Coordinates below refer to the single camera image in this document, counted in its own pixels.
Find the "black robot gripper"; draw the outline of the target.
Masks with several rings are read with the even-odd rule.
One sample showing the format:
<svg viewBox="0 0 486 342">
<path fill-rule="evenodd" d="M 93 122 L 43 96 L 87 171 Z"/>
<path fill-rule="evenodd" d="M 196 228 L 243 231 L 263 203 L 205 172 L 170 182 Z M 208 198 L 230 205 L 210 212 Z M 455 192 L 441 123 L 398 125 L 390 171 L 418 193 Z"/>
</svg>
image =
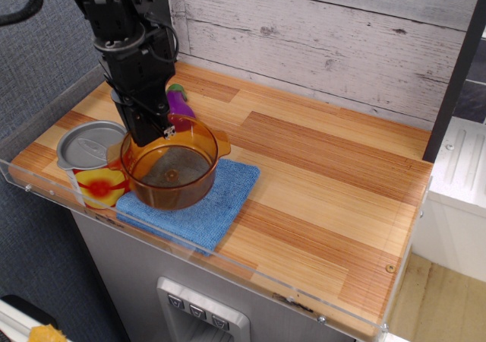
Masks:
<svg viewBox="0 0 486 342">
<path fill-rule="evenodd" d="M 143 147 L 175 135 L 166 96 L 175 63 L 160 59 L 166 51 L 160 30 L 154 26 L 100 26 L 99 51 L 113 102 L 135 144 Z"/>
</svg>

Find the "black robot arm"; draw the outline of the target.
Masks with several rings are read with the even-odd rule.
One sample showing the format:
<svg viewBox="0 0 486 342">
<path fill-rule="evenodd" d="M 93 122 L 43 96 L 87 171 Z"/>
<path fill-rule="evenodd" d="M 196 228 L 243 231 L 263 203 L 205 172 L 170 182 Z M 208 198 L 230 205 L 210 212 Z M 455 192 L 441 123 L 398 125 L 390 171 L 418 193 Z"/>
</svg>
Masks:
<svg viewBox="0 0 486 342">
<path fill-rule="evenodd" d="M 90 22 L 112 99 L 134 142 L 143 147 L 173 135 L 166 85 L 175 75 L 178 37 L 169 0 L 75 2 Z"/>
</svg>

